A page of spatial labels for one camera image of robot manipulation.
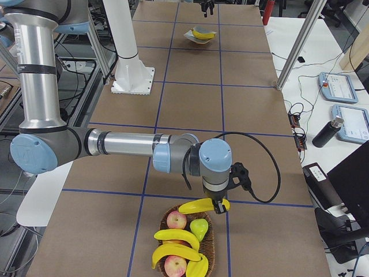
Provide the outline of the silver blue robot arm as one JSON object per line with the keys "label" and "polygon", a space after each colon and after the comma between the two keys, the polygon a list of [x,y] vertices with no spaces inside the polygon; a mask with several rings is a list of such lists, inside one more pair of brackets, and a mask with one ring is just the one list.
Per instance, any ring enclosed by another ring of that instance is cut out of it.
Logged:
{"label": "silver blue robot arm", "polygon": [[225,141],[73,128],[61,118],[53,34],[87,33],[87,1],[2,1],[1,8],[13,26],[22,89],[24,121],[10,145],[19,167],[41,174],[84,156],[150,156],[158,171],[200,176],[210,208],[229,210],[232,153]]}

